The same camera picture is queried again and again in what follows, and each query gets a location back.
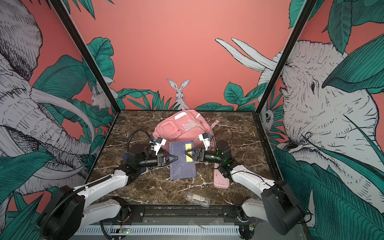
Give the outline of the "dark blue book yellow label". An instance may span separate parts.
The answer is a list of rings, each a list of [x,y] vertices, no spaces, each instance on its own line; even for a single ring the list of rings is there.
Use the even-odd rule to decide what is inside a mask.
[[[196,177],[195,162],[186,162],[185,156],[185,150],[193,148],[193,141],[170,143],[169,154],[178,156],[178,160],[170,166],[170,177],[172,181]]]

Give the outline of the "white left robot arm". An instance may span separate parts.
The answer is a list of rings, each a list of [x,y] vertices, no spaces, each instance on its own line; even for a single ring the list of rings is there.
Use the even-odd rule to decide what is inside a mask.
[[[177,156],[160,153],[161,146],[152,143],[151,152],[136,149],[123,155],[123,164],[113,173],[91,183],[70,188],[64,186],[53,194],[38,219],[40,236],[46,240],[68,240],[80,228],[120,216],[125,222],[132,215],[129,204],[120,197],[102,203],[97,200],[134,182],[143,168],[165,167]]]

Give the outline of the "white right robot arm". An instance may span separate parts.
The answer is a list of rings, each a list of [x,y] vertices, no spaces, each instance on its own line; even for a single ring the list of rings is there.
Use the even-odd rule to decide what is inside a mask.
[[[235,160],[230,147],[214,151],[193,148],[185,150],[185,155],[195,162],[218,164],[224,178],[246,187],[260,198],[250,198],[241,204],[241,213],[246,218],[267,221],[281,235],[286,235],[305,218],[304,207],[284,180],[270,180],[248,170]]]

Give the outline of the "pink student backpack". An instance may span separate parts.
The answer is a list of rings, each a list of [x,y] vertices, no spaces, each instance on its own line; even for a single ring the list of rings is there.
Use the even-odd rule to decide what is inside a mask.
[[[166,144],[162,148],[169,150],[169,143],[173,142],[194,142],[195,147],[204,147],[199,140],[199,135],[207,133],[213,135],[213,128],[219,124],[215,121],[208,124],[203,115],[195,110],[183,110],[175,113],[169,118],[159,123],[154,130],[153,137],[166,140]]]

